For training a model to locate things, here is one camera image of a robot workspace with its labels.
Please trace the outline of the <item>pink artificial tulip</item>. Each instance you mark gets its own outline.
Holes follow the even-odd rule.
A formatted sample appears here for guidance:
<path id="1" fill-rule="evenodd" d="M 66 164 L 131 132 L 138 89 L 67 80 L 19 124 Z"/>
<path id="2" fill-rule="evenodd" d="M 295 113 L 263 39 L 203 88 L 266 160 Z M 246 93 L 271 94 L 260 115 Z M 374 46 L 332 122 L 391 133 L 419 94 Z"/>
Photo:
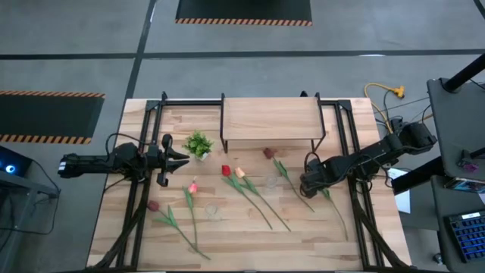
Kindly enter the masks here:
<path id="1" fill-rule="evenodd" d="M 194 212 L 193 195 L 197 192 L 197 190 L 198 190 L 198 185 L 196 184 L 196 177 L 192 179 L 192 183 L 189 186 L 183 187 L 183 192 L 185 194 L 186 202 L 191 214 L 193 232 L 194 232 L 194 246 L 196 249 L 198 249 L 198 234 L 197 234 L 197 227 L 196 227 L 196 217 Z"/>

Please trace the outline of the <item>peach artificial tulip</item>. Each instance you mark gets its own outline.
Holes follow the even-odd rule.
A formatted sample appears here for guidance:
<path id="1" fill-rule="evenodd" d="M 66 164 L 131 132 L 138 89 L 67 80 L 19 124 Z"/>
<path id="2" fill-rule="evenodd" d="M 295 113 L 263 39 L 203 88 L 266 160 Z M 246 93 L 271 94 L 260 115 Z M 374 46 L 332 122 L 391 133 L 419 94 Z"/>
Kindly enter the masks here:
<path id="1" fill-rule="evenodd" d="M 237 167 L 235 169 L 235 175 L 239 178 L 245 181 L 246 183 L 246 188 L 250 190 L 252 193 L 254 193 L 256 196 L 258 196 L 264 204 L 274 213 L 274 215 L 278 218 L 278 220 L 283 224 L 283 226 L 291 232 L 291 229 L 289 226 L 286 224 L 286 222 L 277 214 L 277 212 L 273 209 L 273 207 L 270 205 L 269 202 L 266 201 L 266 199 L 259 193 L 259 191 L 256 189 L 255 185 L 253 182 L 246 176 L 246 173 L 240 168 Z"/>

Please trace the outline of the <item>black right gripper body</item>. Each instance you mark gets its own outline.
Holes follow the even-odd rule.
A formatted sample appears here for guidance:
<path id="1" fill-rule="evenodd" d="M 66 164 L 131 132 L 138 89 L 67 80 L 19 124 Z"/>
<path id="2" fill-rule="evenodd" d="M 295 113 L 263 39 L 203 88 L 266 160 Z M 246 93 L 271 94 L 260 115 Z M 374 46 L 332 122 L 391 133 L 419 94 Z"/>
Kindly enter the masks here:
<path id="1" fill-rule="evenodd" d="M 313 198 L 317 191 L 333 185 L 334 179 L 317 158 L 305 161 L 304 172 L 300 175 L 300 193 L 306 198 Z"/>

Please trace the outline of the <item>black diagonal desk bar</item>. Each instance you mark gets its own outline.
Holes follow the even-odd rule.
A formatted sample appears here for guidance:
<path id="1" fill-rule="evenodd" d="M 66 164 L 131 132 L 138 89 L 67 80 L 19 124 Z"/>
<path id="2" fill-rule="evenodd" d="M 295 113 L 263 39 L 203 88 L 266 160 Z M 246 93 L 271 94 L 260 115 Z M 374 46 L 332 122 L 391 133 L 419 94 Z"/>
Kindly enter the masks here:
<path id="1" fill-rule="evenodd" d="M 428 163 L 392 180 L 395 195 L 410 190 L 413 187 L 426 183 L 434 175 L 444 176 L 443 160 L 439 156 Z"/>

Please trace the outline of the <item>dark grey desk top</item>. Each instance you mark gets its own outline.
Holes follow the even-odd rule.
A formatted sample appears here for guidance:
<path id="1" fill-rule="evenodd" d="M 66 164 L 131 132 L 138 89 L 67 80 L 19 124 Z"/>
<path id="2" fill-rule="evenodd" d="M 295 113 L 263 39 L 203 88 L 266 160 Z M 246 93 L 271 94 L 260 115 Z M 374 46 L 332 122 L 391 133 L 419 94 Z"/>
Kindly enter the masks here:
<path id="1" fill-rule="evenodd" d="M 445 217 L 450 215 L 466 215 L 485 211 L 485 204 L 477 193 L 446 189 L 444 184 L 447 181 L 447 178 L 441 176 L 432 176 L 430 179 L 439 225 L 438 241 L 443 263 L 451 272 L 485 273 L 485 260 L 462 262 L 456 243 L 452 240 L 451 230 L 445 222 Z"/>

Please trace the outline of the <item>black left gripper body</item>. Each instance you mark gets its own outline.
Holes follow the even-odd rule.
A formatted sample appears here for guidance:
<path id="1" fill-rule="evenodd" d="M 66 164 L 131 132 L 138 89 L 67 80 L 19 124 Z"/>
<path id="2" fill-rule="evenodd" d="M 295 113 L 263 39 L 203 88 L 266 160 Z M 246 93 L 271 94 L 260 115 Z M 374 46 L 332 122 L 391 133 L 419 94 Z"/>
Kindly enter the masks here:
<path id="1" fill-rule="evenodd" d="M 166 178 L 168 160 L 171 157 L 173 138 L 170 134 L 165 134 L 162 137 L 162 149 L 158 145 L 152 144 L 148 146 L 145 153 L 148 169 L 160 169 L 161 172 L 157 176 L 156 182 L 162 186 L 167 187 L 168 179 Z"/>

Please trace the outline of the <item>white paper sheet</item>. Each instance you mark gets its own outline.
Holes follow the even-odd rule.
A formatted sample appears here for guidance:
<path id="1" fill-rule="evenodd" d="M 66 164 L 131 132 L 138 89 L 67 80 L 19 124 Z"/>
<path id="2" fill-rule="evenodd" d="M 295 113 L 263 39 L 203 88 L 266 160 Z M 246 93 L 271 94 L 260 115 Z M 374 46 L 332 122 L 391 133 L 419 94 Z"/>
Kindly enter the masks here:
<path id="1" fill-rule="evenodd" d="M 388 175 L 391 179 L 396 179 L 404 174 L 407 174 L 407 171 L 399 170 L 397 168 L 390 168 L 388 170 Z M 395 201 L 399 212 L 403 212 L 406 214 L 411 213 L 411 199 L 409 190 L 395 195 Z"/>

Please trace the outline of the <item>smartphone with colourful screen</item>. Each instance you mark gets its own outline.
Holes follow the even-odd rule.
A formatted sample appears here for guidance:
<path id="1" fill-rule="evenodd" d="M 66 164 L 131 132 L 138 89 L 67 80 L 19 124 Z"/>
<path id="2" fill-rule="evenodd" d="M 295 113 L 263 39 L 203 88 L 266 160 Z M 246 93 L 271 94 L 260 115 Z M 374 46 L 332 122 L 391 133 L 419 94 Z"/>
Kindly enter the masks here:
<path id="1" fill-rule="evenodd" d="M 445 184 L 445 188 L 470 193 L 485 193 L 485 181 L 455 177 Z"/>

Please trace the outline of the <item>bright red artificial tulip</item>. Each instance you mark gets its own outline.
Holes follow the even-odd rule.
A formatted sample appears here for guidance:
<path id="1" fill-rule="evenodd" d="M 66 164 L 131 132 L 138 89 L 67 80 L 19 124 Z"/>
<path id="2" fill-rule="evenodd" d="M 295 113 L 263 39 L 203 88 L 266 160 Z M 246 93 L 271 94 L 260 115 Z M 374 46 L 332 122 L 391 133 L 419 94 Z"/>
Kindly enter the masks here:
<path id="1" fill-rule="evenodd" d="M 242 196 L 244 196 L 252 205 L 253 207 L 259 212 L 261 217 L 264 219 L 268 227 L 272 230 L 272 225 L 270 222 L 267 220 L 267 218 L 264 216 L 264 213 L 260 208 L 246 195 L 245 190 L 248 190 L 251 193 L 254 193 L 255 195 L 258 196 L 258 191 L 255 189 L 254 185 L 252 183 L 246 182 L 245 184 L 241 184 L 239 182 L 239 177 L 236 175 L 236 173 L 233 173 L 230 169 L 229 165 L 223 165 L 221 167 L 222 175 L 223 178 L 222 180 L 230 185 L 233 189 L 235 189 L 238 193 L 240 193 Z"/>

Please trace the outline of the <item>maroon artificial tulip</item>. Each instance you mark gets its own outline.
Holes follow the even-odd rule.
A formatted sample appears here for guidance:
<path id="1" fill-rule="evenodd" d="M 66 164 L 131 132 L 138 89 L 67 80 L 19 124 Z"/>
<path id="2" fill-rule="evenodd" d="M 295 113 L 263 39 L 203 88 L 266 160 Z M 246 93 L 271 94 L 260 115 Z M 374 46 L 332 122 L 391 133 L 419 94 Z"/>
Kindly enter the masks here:
<path id="1" fill-rule="evenodd" d="M 284 167 L 284 165 L 283 165 L 283 163 L 281 161 L 276 160 L 276 158 L 274 157 L 275 156 L 275 151 L 273 149 L 270 149 L 270 148 L 265 148 L 263 150 L 263 153 L 264 153 L 264 156 L 267 159 L 270 159 L 274 163 L 275 167 L 278 169 L 278 171 L 281 173 L 281 175 L 287 180 L 287 182 L 289 183 L 289 185 L 292 188 L 292 191 L 295 193 L 296 197 L 303 204 L 305 204 L 306 207 L 308 207 L 312 212 L 314 212 L 314 209 L 306 201 L 304 201 L 303 198 L 297 193 L 296 188 L 293 185 L 293 182 L 289 178 L 289 174 L 288 174 L 287 169 Z"/>

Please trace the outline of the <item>black hazard-striped floor mat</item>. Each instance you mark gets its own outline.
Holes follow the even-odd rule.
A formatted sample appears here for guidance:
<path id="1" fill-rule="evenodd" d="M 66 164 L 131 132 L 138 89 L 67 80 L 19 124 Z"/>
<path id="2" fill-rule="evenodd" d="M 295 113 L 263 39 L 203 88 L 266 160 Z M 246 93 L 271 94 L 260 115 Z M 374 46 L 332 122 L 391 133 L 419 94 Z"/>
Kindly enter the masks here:
<path id="1" fill-rule="evenodd" d="M 310 27 L 310 0 L 180 0 L 177 24 Z"/>
<path id="2" fill-rule="evenodd" d="M 0 142 L 91 143 L 104 93 L 0 90 Z"/>

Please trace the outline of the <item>black pole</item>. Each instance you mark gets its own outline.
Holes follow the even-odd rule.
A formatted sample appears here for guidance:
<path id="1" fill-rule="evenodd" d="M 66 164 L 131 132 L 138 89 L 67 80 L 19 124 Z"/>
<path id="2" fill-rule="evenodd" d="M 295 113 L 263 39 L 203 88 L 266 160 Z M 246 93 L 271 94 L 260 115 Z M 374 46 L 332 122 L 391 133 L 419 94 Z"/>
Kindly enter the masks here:
<path id="1" fill-rule="evenodd" d="M 442 87 L 448 93 L 458 93 L 459 88 L 474 76 L 485 70 L 485 53 L 472 61 L 468 66 L 459 71 L 450 79 L 442 80 Z"/>

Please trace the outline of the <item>wooden shelf with black legs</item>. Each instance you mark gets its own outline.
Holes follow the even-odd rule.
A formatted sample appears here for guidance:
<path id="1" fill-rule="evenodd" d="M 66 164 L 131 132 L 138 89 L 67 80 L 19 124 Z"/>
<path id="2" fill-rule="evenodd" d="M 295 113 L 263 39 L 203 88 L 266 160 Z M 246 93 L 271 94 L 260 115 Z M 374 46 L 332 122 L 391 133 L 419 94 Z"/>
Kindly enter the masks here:
<path id="1" fill-rule="evenodd" d="M 221 98 L 220 139 L 309 140 L 314 152 L 327 135 L 320 95 L 310 97 Z"/>

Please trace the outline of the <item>small purple and black object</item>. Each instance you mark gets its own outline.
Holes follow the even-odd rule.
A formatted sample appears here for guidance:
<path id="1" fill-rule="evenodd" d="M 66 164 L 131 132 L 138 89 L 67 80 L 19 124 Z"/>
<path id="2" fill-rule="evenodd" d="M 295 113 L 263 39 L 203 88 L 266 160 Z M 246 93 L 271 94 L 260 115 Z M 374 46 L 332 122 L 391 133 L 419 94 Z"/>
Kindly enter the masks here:
<path id="1" fill-rule="evenodd" d="M 464 171 L 474 173 L 478 170 L 479 166 L 472 158 L 468 150 L 462 150 L 461 158 L 457 161 L 456 165 Z"/>

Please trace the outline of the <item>black keyboard with blue keys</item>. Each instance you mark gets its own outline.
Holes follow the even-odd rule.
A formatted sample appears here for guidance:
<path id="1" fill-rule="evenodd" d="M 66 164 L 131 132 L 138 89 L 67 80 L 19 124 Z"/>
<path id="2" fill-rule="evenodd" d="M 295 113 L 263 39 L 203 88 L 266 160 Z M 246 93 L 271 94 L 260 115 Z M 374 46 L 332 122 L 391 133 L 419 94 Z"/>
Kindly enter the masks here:
<path id="1" fill-rule="evenodd" d="M 485 210 L 446 216 L 444 222 L 464 263 L 485 261 Z"/>

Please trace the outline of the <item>black computer with blue light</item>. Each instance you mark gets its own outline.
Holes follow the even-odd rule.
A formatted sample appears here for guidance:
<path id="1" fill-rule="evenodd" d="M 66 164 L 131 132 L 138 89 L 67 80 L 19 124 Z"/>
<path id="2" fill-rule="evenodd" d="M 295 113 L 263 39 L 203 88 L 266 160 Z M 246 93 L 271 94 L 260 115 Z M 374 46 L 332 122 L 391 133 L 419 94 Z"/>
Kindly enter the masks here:
<path id="1" fill-rule="evenodd" d="M 0 146 L 0 171 L 18 177 L 25 177 L 32 159 Z"/>

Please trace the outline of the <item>dark red artificial tulip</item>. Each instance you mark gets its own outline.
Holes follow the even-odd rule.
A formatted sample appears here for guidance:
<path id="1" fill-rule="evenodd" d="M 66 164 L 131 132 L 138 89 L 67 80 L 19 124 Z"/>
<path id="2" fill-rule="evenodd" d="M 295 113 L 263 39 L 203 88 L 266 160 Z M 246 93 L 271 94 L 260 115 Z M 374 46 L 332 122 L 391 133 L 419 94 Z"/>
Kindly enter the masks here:
<path id="1" fill-rule="evenodd" d="M 153 201 L 153 200 L 150 200 L 147 203 L 147 209 L 149 211 L 151 211 L 151 212 L 159 212 L 160 214 L 162 214 L 162 217 L 161 218 L 156 218 L 156 221 L 163 222 L 163 223 L 165 223 L 165 224 L 170 225 L 171 227 L 173 227 L 182 236 L 182 238 L 189 244 L 189 246 L 192 248 L 192 250 L 195 253 L 198 253 L 203 258 L 205 258 L 207 260 L 210 260 L 210 258 L 207 255 L 205 255 L 201 250 L 199 250 L 199 248 L 197 247 L 197 243 L 196 242 L 194 242 L 194 243 L 191 242 L 190 239 L 179 228 L 178 223 L 177 223 L 177 220 L 174 217 L 174 213 L 173 213 L 173 211 L 172 211 L 172 209 L 171 209 L 170 206 L 167 207 L 167 213 L 165 213 L 165 212 L 163 212 L 161 210 L 161 206 L 160 206 L 160 204 L 158 202 Z"/>

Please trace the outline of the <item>black aluminium table frame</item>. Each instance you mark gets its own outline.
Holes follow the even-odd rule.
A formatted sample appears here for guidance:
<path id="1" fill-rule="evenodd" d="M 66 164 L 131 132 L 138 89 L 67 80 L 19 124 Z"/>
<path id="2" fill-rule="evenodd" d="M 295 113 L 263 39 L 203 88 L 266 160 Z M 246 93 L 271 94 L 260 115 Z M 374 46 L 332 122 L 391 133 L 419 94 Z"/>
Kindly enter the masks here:
<path id="1" fill-rule="evenodd" d="M 326 99 L 321 96 L 327 135 L 316 152 L 321 159 L 358 152 L 380 139 L 374 111 L 367 98 Z M 300 175 L 311 150 L 309 140 L 231 140 L 228 152 L 220 139 L 221 98 L 219 99 L 130 99 L 120 120 L 118 143 L 141 139 L 141 149 L 159 145 L 165 134 L 172 146 L 182 145 L 195 130 L 214 142 L 209 156 L 192 158 L 168 175 L 167 187 L 151 171 L 144 183 L 122 184 L 110 175 L 110 189 L 102 194 L 97 225 L 87 266 L 109 271 L 363 271 L 370 265 L 389 268 L 390 261 L 361 225 L 357 213 L 364 210 L 392 251 L 404 262 L 410 255 L 392 189 L 377 176 L 368 190 L 348 178 L 330 188 L 330 195 L 346 223 L 346 241 L 338 215 L 321 194 L 305 198 L 299 192 Z M 263 150 L 275 151 L 275 158 L 287 169 L 297 193 Z M 262 210 L 268 227 L 253 205 L 222 178 L 221 167 L 233 173 L 240 167 L 259 193 L 291 229 L 289 232 L 254 193 L 246 195 Z M 277 176 L 277 186 L 266 188 L 266 176 Z M 195 253 L 170 225 L 156 221 L 159 212 L 147 209 L 150 200 L 167 213 L 170 206 L 179 228 L 194 243 L 191 214 L 183 187 L 196 177 L 193 195 L 198 248 L 210 260 Z M 208 203 L 219 206 L 222 220 L 209 221 Z"/>

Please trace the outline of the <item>green potted plant white pot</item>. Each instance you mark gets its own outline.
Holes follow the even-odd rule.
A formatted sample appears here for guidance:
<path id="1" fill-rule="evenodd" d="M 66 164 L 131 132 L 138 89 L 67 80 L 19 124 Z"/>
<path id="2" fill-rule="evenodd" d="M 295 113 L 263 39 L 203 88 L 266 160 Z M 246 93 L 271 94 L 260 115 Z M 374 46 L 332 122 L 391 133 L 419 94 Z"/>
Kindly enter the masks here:
<path id="1" fill-rule="evenodd" d="M 182 147 L 190 154 L 193 154 L 195 158 L 203 161 L 210 154 L 213 145 L 214 142 L 207 138 L 203 132 L 195 130 L 186 138 L 186 142 Z"/>

